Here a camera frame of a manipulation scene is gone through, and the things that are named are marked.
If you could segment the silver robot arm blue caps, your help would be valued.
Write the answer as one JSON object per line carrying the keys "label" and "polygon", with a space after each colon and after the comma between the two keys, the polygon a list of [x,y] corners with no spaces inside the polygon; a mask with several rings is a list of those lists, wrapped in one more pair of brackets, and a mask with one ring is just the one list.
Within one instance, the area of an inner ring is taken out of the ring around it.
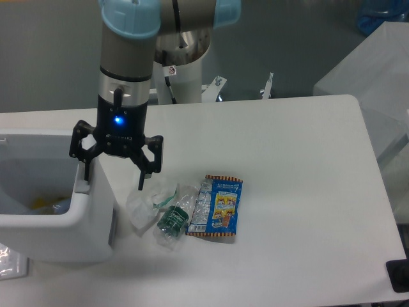
{"label": "silver robot arm blue caps", "polygon": [[163,163],[161,135],[144,133],[157,40],[163,35],[220,28],[241,15],[241,1],[100,1],[102,47],[96,125],[73,128],[70,157],[90,178],[94,158],[105,153],[129,158],[139,169],[139,186]]}

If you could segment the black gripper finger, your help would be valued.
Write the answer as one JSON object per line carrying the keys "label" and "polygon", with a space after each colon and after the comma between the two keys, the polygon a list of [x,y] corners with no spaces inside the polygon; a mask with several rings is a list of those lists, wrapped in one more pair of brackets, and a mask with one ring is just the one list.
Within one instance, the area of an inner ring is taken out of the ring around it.
{"label": "black gripper finger", "polygon": [[153,173],[160,173],[163,163],[164,137],[161,135],[141,138],[131,142],[128,147],[131,161],[139,168],[138,190],[142,191],[144,181]]}
{"label": "black gripper finger", "polygon": [[84,180],[89,180],[91,161],[102,153],[102,146],[98,143],[92,145],[89,149],[85,149],[82,141],[89,135],[93,135],[94,127],[84,120],[79,120],[73,128],[72,138],[70,143],[69,156],[78,159],[85,165]]}

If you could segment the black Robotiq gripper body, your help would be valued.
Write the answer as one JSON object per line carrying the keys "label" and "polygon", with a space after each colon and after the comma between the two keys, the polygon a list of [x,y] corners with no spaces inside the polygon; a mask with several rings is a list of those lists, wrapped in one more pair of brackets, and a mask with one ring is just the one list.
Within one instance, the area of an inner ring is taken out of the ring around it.
{"label": "black Robotiq gripper body", "polygon": [[118,157],[142,154],[147,108],[147,103],[116,108],[102,97],[98,98],[93,137],[104,153]]}

